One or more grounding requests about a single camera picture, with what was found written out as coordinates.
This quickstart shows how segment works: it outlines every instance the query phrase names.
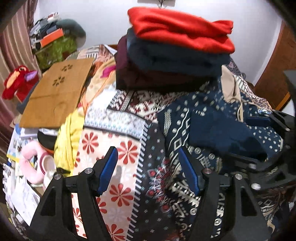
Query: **curtain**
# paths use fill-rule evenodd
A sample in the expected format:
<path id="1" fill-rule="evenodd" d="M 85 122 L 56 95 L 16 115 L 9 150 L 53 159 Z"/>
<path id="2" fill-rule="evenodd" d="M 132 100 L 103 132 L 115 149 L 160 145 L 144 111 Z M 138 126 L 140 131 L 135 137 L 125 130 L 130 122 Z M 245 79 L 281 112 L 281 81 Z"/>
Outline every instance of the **curtain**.
<path id="1" fill-rule="evenodd" d="M 16 67 L 27 66 L 30 70 L 41 71 L 36 57 L 32 54 L 29 31 L 33 26 L 33 16 L 37 0 L 27 0 L 8 23 L 0 35 L 0 93 L 4 81 Z M 6 160 L 6 152 L 13 129 L 9 126 L 18 114 L 16 100 L 0 99 L 0 162 Z"/>

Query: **plush toy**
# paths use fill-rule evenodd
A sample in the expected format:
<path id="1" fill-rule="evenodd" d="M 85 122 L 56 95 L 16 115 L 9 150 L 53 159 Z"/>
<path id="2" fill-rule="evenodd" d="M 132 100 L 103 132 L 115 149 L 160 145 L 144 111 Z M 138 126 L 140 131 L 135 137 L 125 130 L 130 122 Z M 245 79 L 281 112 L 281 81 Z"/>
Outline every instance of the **plush toy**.
<path id="1" fill-rule="evenodd" d="M 39 80 L 38 71 L 29 71 L 26 66 L 19 66 L 4 81 L 5 89 L 2 93 L 3 99 L 12 99 L 14 94 L 23 102 L 30 89 Z"/>

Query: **metal screw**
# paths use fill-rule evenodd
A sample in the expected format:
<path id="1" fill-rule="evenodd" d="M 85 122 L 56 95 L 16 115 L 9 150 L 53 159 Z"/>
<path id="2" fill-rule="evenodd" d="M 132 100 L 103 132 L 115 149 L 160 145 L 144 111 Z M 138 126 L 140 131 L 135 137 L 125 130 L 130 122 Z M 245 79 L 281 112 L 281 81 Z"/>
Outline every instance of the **metal screw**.
<path id="1" fill-rule="evenodd" d="M 261 189 L 261 186 L 258 183 L 252 183 L 251 188 L 258 191 Z"/>
<path id="2" fill-rule="evenodd" d="M 249 168 L 251 168 L 251 169 L 254 169 L 254 170 L 255 170 L 255 169 L 256 169 L 256 164 L 250 163 L 250 164 L 249 164 Z"/>
<path id="3" fill-rule="evenodd" d="M 202 170 L 205 174 L 211 174 L 212 170 L 210 168 L 205 168 Z"/>
<path id="4" fill-rule="evenodd" d="M 59 179 L 61 179 L 61 177 L 62 177 L 62 175 L 59 174 L 59 173 L 57 173 L 56 175 L 54 175 L 54 179 L 55 180 L 59 180 Z"/>
<path id="5" fill-rule="evenodd" d="M 91 173 L 92 173 L 92 168 L 88 167 L 88 168 L 86 168 L 86 169 L 84 170 L 84 172 L 85 172 L 86 174 L 91 174 Z"/>
<path id="6" fill-rule="evenodd" d="M 237 173 L 237 174 L 235 174 L 235 178 L 236 178 L 237 180 L 241 180 L 241 179 L 242 179 L 242 175 L 239 174 L 239 173 Z"/>

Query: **dark blue folded cloth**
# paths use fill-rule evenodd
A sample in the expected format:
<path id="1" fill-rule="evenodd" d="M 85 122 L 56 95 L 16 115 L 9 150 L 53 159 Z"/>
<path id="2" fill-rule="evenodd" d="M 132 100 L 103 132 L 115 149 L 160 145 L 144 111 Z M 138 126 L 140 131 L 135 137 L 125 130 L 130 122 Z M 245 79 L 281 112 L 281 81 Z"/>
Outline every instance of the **dark blue folded cloth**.
<path id="1" fill-rule="evenodd" d="M 127 51 L 130 60 L 141 70 L 182 73 L 199 77 L 219 77 L 222 74 L 221 65 L 230 62 L 229 54 L 206 53 L 140 39 L 132 28 L 127 32 Z"/>
<path id="2" fill-rule="evenodd" d="M 264 161 L 267 154 L 245 123 L 208 107 L 204 116 L 191 113 L 189 144 L 210 148 L 222 158 L 233 153 Z"/>

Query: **cardboard sheet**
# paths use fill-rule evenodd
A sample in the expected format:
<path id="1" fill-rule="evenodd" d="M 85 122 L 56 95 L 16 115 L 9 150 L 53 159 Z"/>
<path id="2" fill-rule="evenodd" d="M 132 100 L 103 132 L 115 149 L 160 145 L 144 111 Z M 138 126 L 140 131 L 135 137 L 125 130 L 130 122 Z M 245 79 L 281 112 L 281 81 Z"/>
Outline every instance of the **cardboard sheet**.
<path id="1" fill-rule="evenodd" d="M 36 86 L 20 121 L 24 128 L 59 128 L 77 107 L 93 58 L 55 63 Z"/>

